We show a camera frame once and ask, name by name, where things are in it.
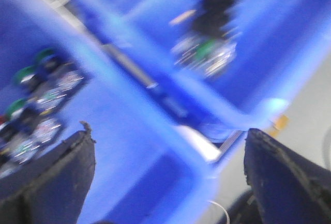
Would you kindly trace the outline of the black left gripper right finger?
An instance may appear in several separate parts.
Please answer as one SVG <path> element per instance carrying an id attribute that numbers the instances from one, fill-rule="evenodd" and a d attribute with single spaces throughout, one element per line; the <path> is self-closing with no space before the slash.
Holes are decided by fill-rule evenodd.
<path id="1" fill-rule="evenodd" d="M 263 223 L 330 223 L 330 171 L 256 128 L 244 172 Z"/>

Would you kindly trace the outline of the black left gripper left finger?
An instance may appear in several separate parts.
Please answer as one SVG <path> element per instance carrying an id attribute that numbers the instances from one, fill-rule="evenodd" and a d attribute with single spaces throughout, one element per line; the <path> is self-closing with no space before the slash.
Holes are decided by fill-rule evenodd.
<path id="1" fill-rule="evenodd" d="M 89 123 L 1 178 L 1 223 L 77 223 L 96 167 Z"/>

